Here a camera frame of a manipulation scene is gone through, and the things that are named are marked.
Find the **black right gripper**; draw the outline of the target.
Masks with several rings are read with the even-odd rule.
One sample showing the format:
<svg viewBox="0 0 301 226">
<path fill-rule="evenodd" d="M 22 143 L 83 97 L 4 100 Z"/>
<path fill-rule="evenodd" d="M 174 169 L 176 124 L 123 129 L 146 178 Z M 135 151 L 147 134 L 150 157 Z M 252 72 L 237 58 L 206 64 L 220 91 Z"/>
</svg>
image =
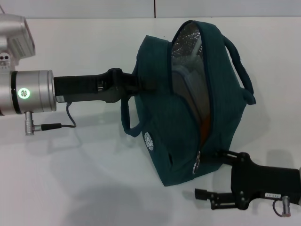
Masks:
<svg viewBox="0 0 301 226">
<path fill-rule="evenodd" d="M 232 165 L 232 193 L 195 189 L 195 198 L 210 201 L 212 210 L 246 210 L 250 202 L 258 198 L 281 200 L 287 196 L 290 203 L 301 203 L 301 174 L 298 169 L 261 166 L 254 163 L 247 153 L 227 150 L 219 150 L 213 157 L 217 162 Z"/>
</svg>

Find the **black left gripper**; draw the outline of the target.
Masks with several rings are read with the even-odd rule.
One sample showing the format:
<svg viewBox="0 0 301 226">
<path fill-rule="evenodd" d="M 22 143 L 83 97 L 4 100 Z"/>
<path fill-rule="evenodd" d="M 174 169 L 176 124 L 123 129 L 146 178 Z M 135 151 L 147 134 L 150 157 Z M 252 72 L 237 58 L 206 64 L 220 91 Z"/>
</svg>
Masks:
<svg viewBox="0 0 301 226">
<path fill-rule="evenodd" d="M 112 68 L 98 75 L 54 77 L 54 89 L 59 103 L 96 100 L 115 103 L 135 94 L 154 92 L 155 81 Z"/>
</svg>

